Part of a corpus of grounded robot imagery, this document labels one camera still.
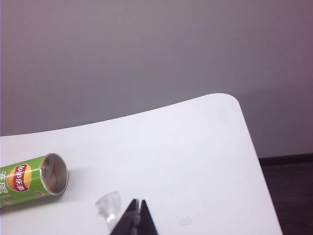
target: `table surface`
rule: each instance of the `table surface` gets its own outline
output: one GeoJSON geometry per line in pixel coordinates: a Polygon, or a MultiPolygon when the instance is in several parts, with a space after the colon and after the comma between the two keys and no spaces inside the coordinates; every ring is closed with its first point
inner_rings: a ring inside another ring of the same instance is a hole
{"type": "Polygon", "coordinates": [[[210,94],[127,117],[1,137],[1,165],[60,154],[60,197],[1,211],[1,233],[109,234],[95,202],[146,199],[160,235],[281,235],[238,101],[210,94]]]}

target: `chip canister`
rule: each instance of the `chip canister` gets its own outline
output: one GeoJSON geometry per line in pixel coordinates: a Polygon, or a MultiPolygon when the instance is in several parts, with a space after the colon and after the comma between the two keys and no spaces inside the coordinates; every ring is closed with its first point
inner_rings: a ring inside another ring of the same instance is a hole
{"type": "Polygon", "coordinates": [[[0,208],[62,194],[67,166],[55,153],[0,168],[0,208]]]}

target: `clear plastic wrapper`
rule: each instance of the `clear plastic wrapper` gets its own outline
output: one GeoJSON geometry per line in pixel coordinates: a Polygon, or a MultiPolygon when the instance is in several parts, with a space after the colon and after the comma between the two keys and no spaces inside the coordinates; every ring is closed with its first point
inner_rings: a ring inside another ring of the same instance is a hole
{"type": "Polygon", "coordinates": [[[111,232],[118,222],[118,216],[121,210],[121,196],[118,191],[105,194],[96,202],[98,212],[106,221],[111,232]]]}

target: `dark wooden floor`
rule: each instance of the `dark wooden floor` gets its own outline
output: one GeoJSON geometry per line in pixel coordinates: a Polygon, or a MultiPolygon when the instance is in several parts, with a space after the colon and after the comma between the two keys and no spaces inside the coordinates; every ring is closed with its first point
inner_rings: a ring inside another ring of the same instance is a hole
{"type": "Polygon", "coordinates": [[[284,235],[313,235],[313,154],[260,163],[284,235]]]}

